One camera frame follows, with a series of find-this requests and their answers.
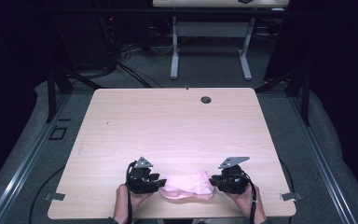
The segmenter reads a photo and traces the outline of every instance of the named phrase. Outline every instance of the pink cloth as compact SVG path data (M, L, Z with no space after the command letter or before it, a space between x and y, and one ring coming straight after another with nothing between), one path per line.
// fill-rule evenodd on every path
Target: pink cloth
M167 175L165 186L159 188L159 193L173 200L197 198L209 200L213 196L214 187L209 182L205 171L193 175Z

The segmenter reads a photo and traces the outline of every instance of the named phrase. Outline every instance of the white desk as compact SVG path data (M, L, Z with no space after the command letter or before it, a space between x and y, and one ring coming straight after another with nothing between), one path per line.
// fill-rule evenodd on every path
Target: white desk
M254 0L248 4L238 0L154 0L154 7L235 7L244 9L287 7L289 0ZM179 67L178 36L229 36L244 37L242 49L238 51L245 80L252 80L246 52L254 29L254 19L250 22L179 22L172 21L172 66L171 78L177 79Z
M200 98L209 96L209 104ZM260 187L269 217L290 217L293 202L269 129L252 89L97 90L52 201L53 219L113 215L117 186L130 162L141 156L152 173L219 175L226 157L250 157L241 168ZM241 217L238 207L215 189L211 200L172 201L158 192L134 215L138 218Z

